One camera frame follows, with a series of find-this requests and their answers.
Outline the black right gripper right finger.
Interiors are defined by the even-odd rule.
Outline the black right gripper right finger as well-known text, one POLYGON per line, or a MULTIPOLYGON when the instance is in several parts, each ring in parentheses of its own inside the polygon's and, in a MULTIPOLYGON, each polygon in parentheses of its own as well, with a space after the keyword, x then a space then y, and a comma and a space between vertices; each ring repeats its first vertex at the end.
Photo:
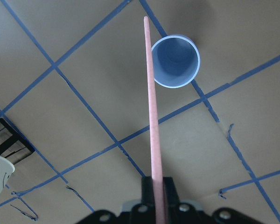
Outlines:
POLYGON ((180 199, 172 177, 163 177, 163 190, 166 222, 167 224, 175 224, 180 199))

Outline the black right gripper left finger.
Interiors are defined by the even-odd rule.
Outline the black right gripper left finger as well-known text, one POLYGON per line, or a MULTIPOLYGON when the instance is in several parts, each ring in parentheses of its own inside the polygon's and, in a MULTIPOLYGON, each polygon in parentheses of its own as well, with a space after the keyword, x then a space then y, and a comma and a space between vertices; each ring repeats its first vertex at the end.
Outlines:
POLYGON ((146 176, 141 179, 141 207, 146 224, 154 224, 154 190, 152 177, 146 176))

